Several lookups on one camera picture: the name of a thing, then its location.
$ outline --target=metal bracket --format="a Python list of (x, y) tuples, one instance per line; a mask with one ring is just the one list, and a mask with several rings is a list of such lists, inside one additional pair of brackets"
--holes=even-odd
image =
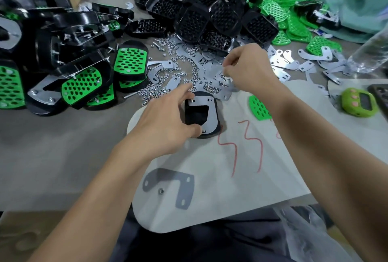
[(47, 75), (40, 83), (31, 88), (27, 94), (39, 103), (53, 106), (62, 98), (62, 94), (57, 91), (43, 90), (43, 88), (63, 78), (65, 77)]
[(169, 80), (169, 82), (166, 85), (166, 89), (168, 91), (172, 91), (172, 90), (176, 89), (181, 80), (182, 79), (180, 77), (171, 77), (171, 79)]
[(331, 52), (330, 48), (329, 47), (321, 47), (321, 49), (322, 49), (322, 56), (315, 56), (312, 54), (308, 54), (302, 49), (298, 50), (298, 54), (299, 54), (299, 57), (301, 57), (305, 60), (331, 61), (333, 59), (333, 53)]
[(178, 67), (177, 64), (172, 62), (171, 60), (167, 61), (150, 61), (147, 63), (147, 66), (155, 65), (155, 64), (162, 64), (163, 69), (175, 69)]
[(328, 70), (323, 71), (323, 74), (326, 75), (332, 82), (341, 85), (342, 81), (337, 76), (329, 72)]
[(175, 207), (187, 210), (194, 195), (194, 175), (173, 171), (165, 168), (157, 168), (149, 172), (143, 181), (143, 191), (146, 193), (161, 181), (177, 180), (180, 182)]
[(159, 64), (158, 66), (149, 70), (147, 74), (149, 81), (151, 81), (153, 84), (159, 83), (159, 78), (156, 76), (156, 74), (162, 69), (163, 69), (163, 65)]
[(205, 123), (202, 124), (202, 135), (210, 134), (216, 130), (218, 125), (216, 105), (214, 98), (211, 96), (195, 96), (192, 100), (189, 100), (189, 107), (194, 106), (208, 106), (208, 118)]
[(9, 39), (0, 41), (0, 48), (5, 50), (13, 49), (22, 38), (22, 30), (19, 24), (13, 20), (0, 17), (0, 27), (8, 32)]
[(302, 65), (299, 66), (299, 70), (302, 72), (306, 72), (314, 67), (314, 63), (312, 61), (306, 61)]
[(274, 55), (274, 54), (276, 54), (276, 50), (275, 50), (275, 48), (272, 45), (270, 45), (268, 47), (267, 54), (268, 54), (269, 57)]
[(291, 75), (285, 72), (283, 69), (271, 66), (275, 75), (279, 78), (280, 82), (286, 82), (291, 78)]

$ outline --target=left hand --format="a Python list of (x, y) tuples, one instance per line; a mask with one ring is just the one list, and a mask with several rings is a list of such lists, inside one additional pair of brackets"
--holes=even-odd
[(152, 99), (137, 125), (119, 145), (135, 139), (147, 150), (149, 161), (177, 152), (190, 137), (199, 137), (202, 128), (198, 124), (186, 125), (180, 118), (179, 106), (194, 98), (189, 92), (192, 83), (185, 83), (158, 99)]

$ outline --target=bolt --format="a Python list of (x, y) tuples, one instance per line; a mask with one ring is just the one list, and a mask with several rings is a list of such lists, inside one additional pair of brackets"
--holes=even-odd
[(124, 98), (124, 99), (127, 99), (127, 98), (130, 98), (130, 97), (133, 97), (135, 94), (137, 94), (137, 93), (127, 94), (127, 95), (124, 96), (123, 98)]
[(153, 42), (153, 44), (156, 45), (159, 50), (161, 49), (161, 47), (156, 42)]

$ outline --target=table surface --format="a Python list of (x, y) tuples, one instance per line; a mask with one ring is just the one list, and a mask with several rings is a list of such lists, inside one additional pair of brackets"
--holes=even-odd
[[(133, 0), (89, 0), (125, 7)], [(135, 18), (150, 18), (134, 8)], [(359, 45), (340, 41), (348, 57)], [(300, 62), (298, 49), (306, 44), (293, 42), (276, 49), (290, 49)], [(162, 53), (150, 48), (154, 61)], [(189, 63), (180, 62), (191, 75)], [(305, 79), (300, 71), (288, 71), (291, 79)], [(321, 74), (315, 83), (327, 86)], [(28, 110), (1, 110), (0, 118), (0, 211), (66, 210), (97, 174), (110, 151), (124, 136), (130, 118), (141, 107), (138, 96), (122, 99), (105, 111), (67, 109), (53, 117), (38, 117)]]

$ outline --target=plastic bottle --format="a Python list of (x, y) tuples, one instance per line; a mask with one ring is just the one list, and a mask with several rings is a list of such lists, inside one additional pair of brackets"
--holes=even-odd
[(369, 73), (388, 61), (388, 24), (372, 36), (348, 59), (348, 66), (358, 73)]

